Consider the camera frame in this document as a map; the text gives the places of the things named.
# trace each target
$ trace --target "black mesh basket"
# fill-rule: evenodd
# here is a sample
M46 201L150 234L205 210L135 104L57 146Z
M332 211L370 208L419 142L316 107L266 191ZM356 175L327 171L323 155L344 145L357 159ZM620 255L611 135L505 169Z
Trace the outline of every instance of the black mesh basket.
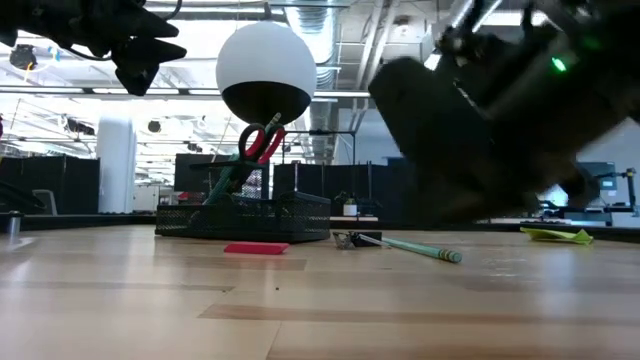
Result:
M158 206L156 234L289 243L330 236L329 199L295 191L276 200L250 195L243 189L241 195L224 197L213 205Z

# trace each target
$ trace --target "yellow paper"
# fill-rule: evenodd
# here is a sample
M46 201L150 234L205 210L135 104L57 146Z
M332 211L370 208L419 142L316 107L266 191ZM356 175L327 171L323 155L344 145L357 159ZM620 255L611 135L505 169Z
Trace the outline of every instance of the yellow paper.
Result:
M529 234L531 240L534 241L564 242L581 245L589 245L593 242L593 236L587 234L584 229L580 230L578 233L529 228L520 228L520 231L525 234Z

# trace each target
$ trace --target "white spherical lamp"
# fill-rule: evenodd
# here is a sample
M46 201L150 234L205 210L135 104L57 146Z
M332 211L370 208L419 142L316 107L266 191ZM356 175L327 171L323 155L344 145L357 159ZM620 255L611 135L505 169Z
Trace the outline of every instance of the white spherical lamp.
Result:
M316 89L316 64L290 28L261 21L236 31L216 65L222 99L248 123L267 124L276 113L286 125L307 109Z

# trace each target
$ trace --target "wooden table surface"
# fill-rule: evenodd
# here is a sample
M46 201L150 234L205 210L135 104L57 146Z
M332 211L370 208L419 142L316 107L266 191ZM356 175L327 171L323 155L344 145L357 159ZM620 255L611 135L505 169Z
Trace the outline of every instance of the wooden table surface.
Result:
M153 227L0 240L3 360L640 359L640 247L387 232L460 251L225 255Z

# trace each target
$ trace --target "white column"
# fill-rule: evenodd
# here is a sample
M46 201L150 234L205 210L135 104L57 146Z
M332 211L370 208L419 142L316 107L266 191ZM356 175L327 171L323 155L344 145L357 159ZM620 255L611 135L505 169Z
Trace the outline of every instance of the white column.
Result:
M100 212L131 213L137 138L130 117L105 114L98 125Z

